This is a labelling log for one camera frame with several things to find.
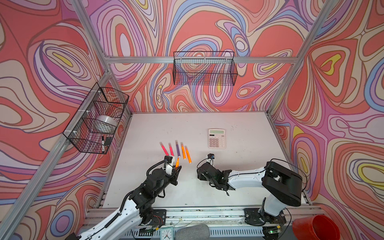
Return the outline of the purple pen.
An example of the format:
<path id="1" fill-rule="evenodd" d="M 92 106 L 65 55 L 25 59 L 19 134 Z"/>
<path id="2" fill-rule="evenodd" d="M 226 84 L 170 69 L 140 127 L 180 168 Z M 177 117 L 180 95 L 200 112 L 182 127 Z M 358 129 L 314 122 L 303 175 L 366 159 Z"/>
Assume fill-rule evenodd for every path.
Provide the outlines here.
<path id="1" fill-rule="evenodd" d="M 175 140 L 175 145 L 176 145 L 176 150 L 177 150 L 177 156 L 180 157 L 181 153 L 180 153 L 179 143 L 177 140 Z"/>

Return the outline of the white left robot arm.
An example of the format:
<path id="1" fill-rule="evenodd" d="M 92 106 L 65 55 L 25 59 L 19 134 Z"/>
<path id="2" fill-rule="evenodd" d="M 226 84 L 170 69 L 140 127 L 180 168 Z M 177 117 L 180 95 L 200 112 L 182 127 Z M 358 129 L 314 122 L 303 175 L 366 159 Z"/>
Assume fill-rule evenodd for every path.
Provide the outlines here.
<path id="1" fill-rule="evenodd" d="M 122 204 L 111 215 L 83 233 L 70 234 L 67 240 L 118 240 L 131 229 L 148 224 L 154 217 L 152 204 L 165 188 L 178 184 L 182 167 L 171 168 L 167 174 L 163 169 L 153 170 L 139 187 L 126 194 Z"/>

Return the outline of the pink pen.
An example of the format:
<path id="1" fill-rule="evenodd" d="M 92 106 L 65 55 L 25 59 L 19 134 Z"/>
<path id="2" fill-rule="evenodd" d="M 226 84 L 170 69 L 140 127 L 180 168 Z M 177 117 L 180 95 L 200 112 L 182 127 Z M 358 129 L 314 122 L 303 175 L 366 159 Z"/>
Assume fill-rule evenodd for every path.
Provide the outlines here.
<path id="1" fill-rule="evenodd" d="M 172 144 L 171 143 L 169 143 L 169 149 L 170 149 L 170 154 L 171 154 L 171 156 L 175 156 L 175 154 L 174 154 L 174 151 L 173 151 L 173 147 L 172 147 Z"/>
<path id="2" fill-rule="evenodd" d="M 168 156 L 169 153 L 168 153 L 167 149 L 165 148 L 165 146 L 163 145 L 162 142 L 160 142 L 160 146 L 161 146 L 162 150 L 164 151 L 165 155 Z"/>

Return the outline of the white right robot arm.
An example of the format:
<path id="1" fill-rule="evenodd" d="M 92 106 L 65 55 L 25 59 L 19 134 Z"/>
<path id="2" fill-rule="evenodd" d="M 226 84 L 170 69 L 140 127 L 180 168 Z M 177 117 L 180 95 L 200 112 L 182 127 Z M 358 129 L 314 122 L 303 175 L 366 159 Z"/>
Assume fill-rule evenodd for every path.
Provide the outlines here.
<path id="1" fill-rule="evenodd" d="M 240 188 L 264 188 L 270 195 L 263 199 L 258 209 L 245 209 L 245 223 L 261 227 L 279 221 L 286 207 L 301 206 L 303 178 L 290 169 L 272 159 L 266 166 L 248 171 L 220 171 L 213 165 L 209 157 L 200 167 L 197 176 L 201 181 L 209 182 L 210 186 L 224 192 Z"/>

